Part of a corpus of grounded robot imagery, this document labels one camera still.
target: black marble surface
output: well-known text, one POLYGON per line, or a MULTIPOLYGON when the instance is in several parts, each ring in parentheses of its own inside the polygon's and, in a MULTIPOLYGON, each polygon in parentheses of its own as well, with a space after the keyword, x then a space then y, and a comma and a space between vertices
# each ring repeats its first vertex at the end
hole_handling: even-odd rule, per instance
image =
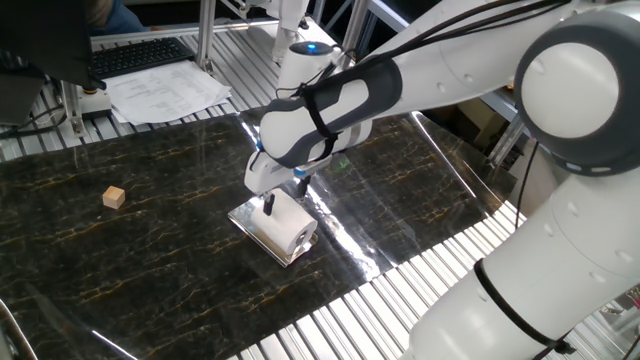
POLYGON ((227 218, 251 197, 259 117, 0 165, 0 299, 41 359, 121 358, 92 331, 138 359, 225 359, 481 220, 515 183, 428 120, 424 134, 377 121, 313 178, 320 241, 284 269, 227 218), (111 185, 119 210, 101 202, 111 185))

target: wooden cube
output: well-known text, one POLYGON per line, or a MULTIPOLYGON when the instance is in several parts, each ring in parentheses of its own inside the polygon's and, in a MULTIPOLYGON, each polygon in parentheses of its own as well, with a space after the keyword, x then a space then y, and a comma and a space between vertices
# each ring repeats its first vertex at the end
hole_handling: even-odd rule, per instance
POLYGON ((109 186, 107 191, 102 194, 102 203, 113 209, 118 209, 124 202, 124 190, 115 186, 109 186))

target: stack of papers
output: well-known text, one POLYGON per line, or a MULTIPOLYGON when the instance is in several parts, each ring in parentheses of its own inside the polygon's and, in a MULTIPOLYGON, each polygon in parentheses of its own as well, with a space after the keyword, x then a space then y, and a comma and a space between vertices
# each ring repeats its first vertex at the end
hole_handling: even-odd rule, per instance
POLYGON ((180 119, 227 102, 231 88, 191 61, 159 66, 105 81, 113 115, 140 125, 180 119))

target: cable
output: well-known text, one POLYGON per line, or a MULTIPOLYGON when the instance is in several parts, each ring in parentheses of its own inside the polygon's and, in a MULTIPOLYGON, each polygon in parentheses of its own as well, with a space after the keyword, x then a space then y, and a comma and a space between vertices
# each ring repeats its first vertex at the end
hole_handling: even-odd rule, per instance
POLYGON ((58 120, 58 122, 54 123, 51 126, 47 126, 44 128, 39 128, 36 130, 25 130, 25 131, 19 131, 20 129, 24 129, 25 127, 32 125, 33 123, 35 123, 36 121, 38 121, 39 119, 43 118, 44 116, 51 116, 54 112, 64 109, 64 106, 56 106, 48 111, 43 112, 42 114, 39 114, 33 118, 31 118, 31 120, 25 122, 24 124, 20 124, 18 126, 15 126, 3 133, 0 133, 0 140, 4 140, 4 139, 12 139, 12 138, 16 138, 19 136, 27 136, 27 135, 37 135, 37 134, 41 134, 41 133, 45 133, 49 130, 55 129, 58 126, 60 126, 63 122, 66 121, 67 119, 67 114, 63 114, 62 117, 60 118, 60 120, 58 120))
POLYGON ((631 345, 631 348, 629 349, 629 351, 627 351, 627 353, 624 355, 622 360, 627 360, 629 356, 631 356, 631 353, 633 352, 633 350, 636 348, 636 346, 638 346, 638 342, 640 342, 640 335, 636 336, 636 340, 633 342, 633 344, 631 345))
POLYGON ((393 59, 394 57, 397 57, 399 55, 402 55, 404 53, 407 53, 409 51, 418 49, 420 47, 429 45, 429 44, 433 44, 435 42, 439 42, 439 41, 443 41, 443 40, 448 40, 448 39, 453 39, 453 38, 457 38, 457 37, 461 37, 464 35, 468 35, 468 34, 472 34, 472 33, 477 33, 480 31, 486 31, 486 30, 491 30, 493 28, 497 28, 497 27, 501 27, 501 26, 506 26, 506 25, 511 25, 517 22, 521 22, 521 21, 525 21, 527 19, 530 19, 532 17, 536 17, 536 16, 540 16, 548 11, 551 10, 555 10, 560 6, 566 5, 568 3, 571 2, 571 0, 542 0, 542 1, 538 1, 536 3, 533 4, 529 4, 520 8, 516 8, 498 15, 494 15, 491 16, 489 18, 486 19, 482 19, 479 21, 476 21, 474 23, 465 25, 463 27, 451 30, 449 32, 443 33, 443 34, 438 34, 435 35, 436 33, 446 29, 447 27, 450 27, 451 25, 454 25, 460 21, 463 21, 465 19, 468 19, 474 15, 480 14, 482 12, 488 11, 488 10, 492 10, 494 8, 500 7, 500 6, 505 6, 505 5, 509 5, 509 4, 513 4, 516 2, 519 2, 521 0, 499 0, 496 2, 492 2, 489 4, 485 4, 482 6, 479 6, 477 8, 471 9, 465 13, 462 13, 458 16, 455 16, 447 21, 444 21, 436 26, 434 26, 433 28, 427 30, 426 32, 418 35, 417 37, 413 38, 412 40, 408 41, 407 43, 397 47, 396 49, 387 51, 385 53, 376 55, 374 57, 371 57, 369 59, 366 59, 365 61, 361 62, 358 64, 358 66, 355 66, 351 69, 348 69, 340 74, 337 74, 335 76, 332 76, 328 79, 326 79, 325 81, 322 82, 318 82, 314 85, 311 85, 307 88, 307 90, 311 90, 311 91, 315 91, 319 88, 322 87, 328 87, 328 86, 332 86, 332 85, 336 85, 336 84, 343 84, 349 81, 352 81, 354 79, 356 79, 358 76, 360 76, 361 73, 369 70, 370 68, 373 68, 376 65, 379 65, 381 63, 383 63, 384 61, 393 59), (495 24, 498 23, 500 21, 504 21, 519 15, 524 15, 526 13, 529 13, 531 11, 535 11, 535 10, 539 10, 539 9, 543 9, 546 7, 551 7, 551 9, 545 9, 545 11, 538 13, 538 14, 533 14, 529 17, 526 18, 521 18, 521 19, 517 19, 514 20, 510 23, 506 23, 506 24, 498 24, 495 25, 493 27, 486 27, 486 28, 482 28, 483 26, 487 26, 487 25, 491 25, 491 24, 495 24))
MULTIPOLYGON (((340 46, 340 45, 333 45, 332 47, 342 50, 342 46, 340 46)), ((342 54, 340 54, 340 58, 342 58, 343 56, 347 56, 347 54, 349 54, 351 52, 353 52, 355 54, 356 49, 349 49, 349 50, 343 52, 342 54)), ((320 70, 317 74, 315 74, 309 81, 300 84, 300 86, 298 86, 298 87, 295 87, 295 88, 277 88, 276 89, 276 98, 280 99, 280 95, 278 95, 278 92, 280 90, 286 90, 286 91, 297 90, 296 93, 292 94, 291 96, 297 95, 302 87, 308 86, 311 82, 313 82, 316 78, 318 78, 318 76, 319 76, 318 81, 326 79, 329 75, 331 75, 331 73, 335 69, 336 69, 336 65, 334 63, 330 63, 329 65, 327 65, 326 68, 320 70)))
POLYGON ((529 177, 529 171, 531 170, 531 164, 533 164, 533 158, 538 151, 539 142, 533 146, 531 157, 529 158, 529 164, 527 164, 527 170, 524 172, 524 178, 522 179, 522 187, 520 187, 520 195, 518 196, 518 205, 516 206, 516 230, 518 229, 518 221, 520 220, 520 206, 522 206, 522 195, 524 194, 524 187, 527 185, 527 178, 529 177))

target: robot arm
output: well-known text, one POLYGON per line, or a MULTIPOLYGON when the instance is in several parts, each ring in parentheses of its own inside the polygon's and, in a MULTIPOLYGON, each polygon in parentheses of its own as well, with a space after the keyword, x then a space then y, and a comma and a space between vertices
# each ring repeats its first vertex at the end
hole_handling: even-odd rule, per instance
MULTIPOLYGON (((515 79, 527 128, 577 174, 429 309, 403 360, 568 353, 558 339, 640 279, 640 3, 569 18, 573 2, 545 0, 527 20, 418 46, 536 3, 489 3, 500 6, 416 41, 416 34, 488 7, 444 0, 356 67, 309 82, 300 97, 274 100, 262 119, 260 151, 245 176, 258 194, 364 141, 375 118, 457 103, 515 79)), ((283 72, 293 68, 286 63, 283 72)), ((297 83, 305 83, 314 71, 300 73, 297 83)))
MULTIPOLYGON (((571 14, 572 5, 562 6, 567 3, 515 0, 489 4, 484 0, 438 3, 357 66, 306 88, 303 96, 274 100, 260 124, 264 151, 254 154, 249 162, 258 166, 247 168, 245 183, 255 193, 263 193, 292 178, 288 169, 366 140, 372 119, 459 103, 512 83, 518 62, 529 45, 571 14), (467 18, 461 15, 473 13, 477 15, 467 18), (485 21, 491 25, 490 20, 499 21, 494 19, 510 13, 515 14, 510 21, 523 21, 443 39, 384 61, 378 59, 375 66, 368 64, 415 43, 416 36, 429 29, 442 28, 434 34, 436 37, 446 31, 462 33, 473 24, 485 21), (326 141, 328 134, 336 134, 336 138, 326 141)), ((321 55, 317 49, 290 51, 281 74, 281 80, 286 78, 288 82, 283 86, 281 81, 280 87, 308 81, 317 73, 315 63, 321 55)))

